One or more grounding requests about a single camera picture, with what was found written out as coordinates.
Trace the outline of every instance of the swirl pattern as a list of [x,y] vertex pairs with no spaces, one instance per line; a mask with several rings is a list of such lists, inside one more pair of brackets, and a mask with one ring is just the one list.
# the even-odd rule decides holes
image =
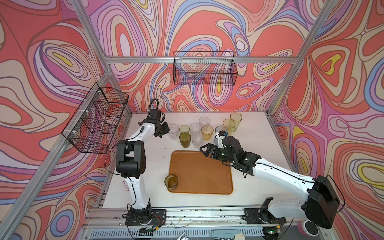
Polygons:
[[339,239],[384,239],[383,10],[338,1],[272,111],[298,171],[331,175],[345,196]]

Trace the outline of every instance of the black round object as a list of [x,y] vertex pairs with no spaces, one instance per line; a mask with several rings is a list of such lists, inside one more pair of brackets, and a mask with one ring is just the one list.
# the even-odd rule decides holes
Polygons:
[[305,229],[312,235],[317,235],[319,233],[319,229],[317,228],[317,226],[311,222],[311,221],[307,221],[305,223]]

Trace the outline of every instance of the wall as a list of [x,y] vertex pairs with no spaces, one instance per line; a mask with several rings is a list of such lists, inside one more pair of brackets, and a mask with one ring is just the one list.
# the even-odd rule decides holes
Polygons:
[[[71,1],[37,2],[0,1],[0,220],[103,74]],[[68,147],[13,239],[73,239],[96,203],[104,159]]]
[[299,173],[345,196],[339,239],[384,239],[383,37],[383,1],[339,1],[273,113]]
[[[234,50],[236,56],[296,56],[321,0],[90,1],[86,10],[110,56],[173,56],[174,51]],[[146,111],[158,97],[163,111],[264,111],[289,65],[238,64],[234,87],[175,86],[172,64],[114,64],[131,98]]]

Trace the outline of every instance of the brown tray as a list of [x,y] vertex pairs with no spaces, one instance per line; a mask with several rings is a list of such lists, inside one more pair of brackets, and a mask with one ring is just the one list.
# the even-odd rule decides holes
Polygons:
[[233,192],[231,168],[220,161],[205,157],[199,151],[174,151],[170,159],[169,174],[179,180],[170,192],[195,194],[231,194]]

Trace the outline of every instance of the green glass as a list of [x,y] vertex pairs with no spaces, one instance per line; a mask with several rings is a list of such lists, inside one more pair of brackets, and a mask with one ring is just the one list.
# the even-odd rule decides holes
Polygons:
[[182,134],[180,134],[179,139],[183,148],[187,148],[191,144],[191,134],[187,132],[183,132]]

